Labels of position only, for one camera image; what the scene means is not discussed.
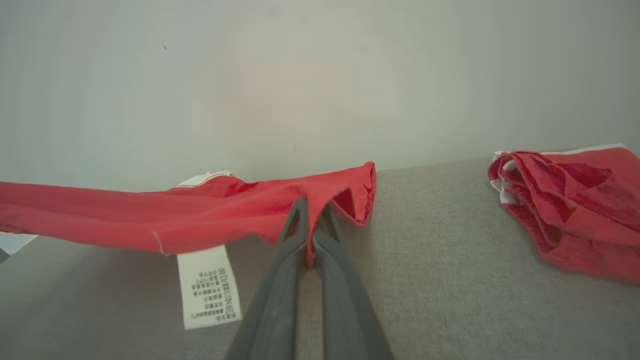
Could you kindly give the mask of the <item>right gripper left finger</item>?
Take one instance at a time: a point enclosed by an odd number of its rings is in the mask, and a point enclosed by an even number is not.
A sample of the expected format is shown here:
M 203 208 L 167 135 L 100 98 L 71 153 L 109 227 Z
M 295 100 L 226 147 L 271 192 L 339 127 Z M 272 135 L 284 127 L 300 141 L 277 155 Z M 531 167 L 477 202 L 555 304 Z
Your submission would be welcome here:
M 308 202 L 297 199 L 225 360 L 294 360 L 298 285 L 310 233 Z

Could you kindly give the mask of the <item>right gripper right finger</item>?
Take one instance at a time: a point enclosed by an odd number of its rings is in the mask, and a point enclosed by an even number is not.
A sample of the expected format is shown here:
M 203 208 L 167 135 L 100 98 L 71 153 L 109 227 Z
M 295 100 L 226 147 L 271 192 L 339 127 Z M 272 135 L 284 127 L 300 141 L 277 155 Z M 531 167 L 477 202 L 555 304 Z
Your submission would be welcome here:
M 338 218 L 327 205 L 311 237 L 322 282 L 324 360 L 394 360 Z

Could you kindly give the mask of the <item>red white basketball jersey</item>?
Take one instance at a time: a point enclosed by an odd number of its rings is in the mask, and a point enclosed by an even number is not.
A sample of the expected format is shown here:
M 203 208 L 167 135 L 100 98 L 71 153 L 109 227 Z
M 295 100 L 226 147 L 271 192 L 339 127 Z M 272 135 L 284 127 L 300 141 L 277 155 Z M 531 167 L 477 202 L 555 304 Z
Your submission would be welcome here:
M 224 246 L 254 235 L 274 245 L 297 199 L 306 198 L 313 233 L 330 205 L 358 226 L 370 221 L 377 190 L 373 162 L 310 177 L 246 183 L 226 173 L 193 186 L 129 193 L 0 182 L 0 232 L 103 248 L 177 255 L 186 330 L 242 321 L 236 278 Z

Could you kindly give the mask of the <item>red white basketball shorts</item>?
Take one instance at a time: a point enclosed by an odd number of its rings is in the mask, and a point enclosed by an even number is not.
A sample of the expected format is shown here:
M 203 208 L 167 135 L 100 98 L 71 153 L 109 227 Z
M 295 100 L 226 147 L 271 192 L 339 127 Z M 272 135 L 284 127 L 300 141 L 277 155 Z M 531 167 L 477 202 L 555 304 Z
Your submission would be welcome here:
M 498 151 L 487 177 L 542 259 L 640 284 L 640 158 L 626 146 Z

